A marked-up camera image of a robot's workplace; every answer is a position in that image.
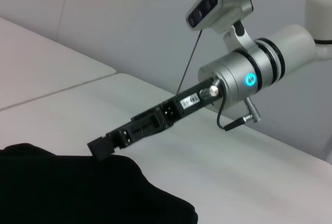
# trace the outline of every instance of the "blue led light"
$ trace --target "blue led light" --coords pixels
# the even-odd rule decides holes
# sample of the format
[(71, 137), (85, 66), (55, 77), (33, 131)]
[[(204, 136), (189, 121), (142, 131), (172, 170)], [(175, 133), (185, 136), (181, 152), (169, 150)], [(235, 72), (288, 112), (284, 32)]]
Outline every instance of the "blue led light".
[(252, 87), (257, 81), (257, 77), (255, 74), (248, 74), (245, 77), (245, 83), (247, 86)]

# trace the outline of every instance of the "metal knob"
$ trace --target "metal knob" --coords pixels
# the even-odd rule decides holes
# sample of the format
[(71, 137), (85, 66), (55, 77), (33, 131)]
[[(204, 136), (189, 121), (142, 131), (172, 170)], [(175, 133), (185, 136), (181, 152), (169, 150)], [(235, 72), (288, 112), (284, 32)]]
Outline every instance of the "metal knob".
[(208, 99), (210, 97), (216, 97), (219, 94), (219, 88), (215, 85), (210, 86), (209, 88), (205, 88), (200, 91), (199, 95), (202, 99)]

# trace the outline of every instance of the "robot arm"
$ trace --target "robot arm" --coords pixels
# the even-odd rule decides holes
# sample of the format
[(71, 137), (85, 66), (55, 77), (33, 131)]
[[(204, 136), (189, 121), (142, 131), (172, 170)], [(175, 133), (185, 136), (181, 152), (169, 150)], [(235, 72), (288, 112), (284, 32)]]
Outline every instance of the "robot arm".
[(307, 0), (306, 29), (315, 40), (317, 59), (332, 59), (332, 0)]
[[(320, 2), (312, 1), (307, 3), (309, 15), (311, 8)], [(329, 7), (327, 21), (332, 21), (331, 3)], [(319, 39), (315, 43), (310, 33), (297, 25), (288, 26), (267, 38), (252, 40), (241, 23), (252, 11), (251, 0), (197, 0), (186, 16), (189, 28), (194, 31), (212, 28), (217, 33), (226, 33), (224, 41), (229, 53), (200, 68), (199, 84), (133, 117), (105, 137), (90, 142), (92, 155), (103, 160), (114, 153), (115, 148), (126, 148), (142, 138), (162, 132), (212, 103), (219, 109), (217, 124), (225, 131), (249, 120), (258, 122), (260, 115), (251, 95), (317, 60), (317, 57), (326, 58), (326, 54), (332, 53), (326, 51), (332, 49), (329, 36), (332, 31), (327, 36), (318, 35), (325, 38), (324, 42)], [(313, 26), (315, 21), (315, 17), (308, 18), (307, 25)], [(249, 113), (222, 127), (219, 123), (222, 110), (239, 101), (245, 102)]]

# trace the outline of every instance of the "black ring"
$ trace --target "black ring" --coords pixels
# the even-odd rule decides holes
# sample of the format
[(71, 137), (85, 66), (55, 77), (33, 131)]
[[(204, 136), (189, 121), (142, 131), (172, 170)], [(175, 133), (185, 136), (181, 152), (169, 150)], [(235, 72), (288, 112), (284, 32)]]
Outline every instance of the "black ring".
[(332, 44), (332, 40), (316, 40), (314, 39), (315, 44), (329, 45)]
[(236, 49), (233, 52), (239, 53), (239, 54), (243, 55), (244, 57), (246, 57), (248, 59), (248, 61), (251, 63), (251, 65), (253, 66), (253, 68), (255, 70), (255, 73), (257, 75), (257, 84), (258, 85), (257, 85), (257, 91), (256, 92), (258, 92), (263, 86), (263, 82), (262, 82), (263, 78), (261, 76), (260, 68), (257, 65), (256, 61), (254, 60), (254, 58), (250, 54), (248, 54), (244, 50)]
[(272, 67), (272, 83), (271, 83), (271, 85), (272, 85), (273, 83), (275, 83), (276, 78), (278, 76), (278, 66), (276, 65), (276, 61), (267, 47), (265, 47), (263, 44), (261, 44), (258, 41), (255, 41), (255, 43), (266, 54), (266, 56), (270, 60), (271, 67)]
[(285, 60), (284, 60), (283, 55), (281, 54), (280, 49), (278, 49), (278, 47), (272, 41), (270, 41), (269, 39), (259, 38), (258, 40), (261, 40), (261, 41), (267, 43), (276, 52), (276, 54), (279, 58), (279, 61), (280, 61), (280, 65), (281, 65), (281, 74), (280, 74), (280, 78), (279, 78), (279, 80), (280, 80), (285, 75), (285, 70), (286, 70)]

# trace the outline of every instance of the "label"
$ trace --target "label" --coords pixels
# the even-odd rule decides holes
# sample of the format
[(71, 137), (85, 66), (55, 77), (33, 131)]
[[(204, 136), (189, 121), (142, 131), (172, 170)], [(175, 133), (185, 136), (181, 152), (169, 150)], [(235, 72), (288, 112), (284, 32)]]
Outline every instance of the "label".
[(183, 109), (187, 109), (188, 107), (198, 102), (200, 102), (200, 100), (196, 93), (192, 94), (191, 96), (185, 97), (183, 100), (180, 101)]

